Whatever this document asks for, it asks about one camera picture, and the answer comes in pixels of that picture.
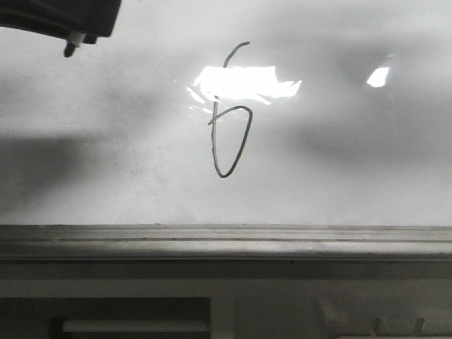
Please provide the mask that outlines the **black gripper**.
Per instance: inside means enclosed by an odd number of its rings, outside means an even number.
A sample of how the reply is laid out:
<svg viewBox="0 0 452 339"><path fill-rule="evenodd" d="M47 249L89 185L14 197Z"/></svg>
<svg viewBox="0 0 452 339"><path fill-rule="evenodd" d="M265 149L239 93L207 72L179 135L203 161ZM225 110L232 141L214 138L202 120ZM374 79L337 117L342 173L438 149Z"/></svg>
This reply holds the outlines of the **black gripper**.
<svg viewBox="0 0 452 339"><path fill-rule="evenodd" d="M1 26L67 40L84 35L83 43L95 44L112 34L120 1L2 1Z"/></svg>

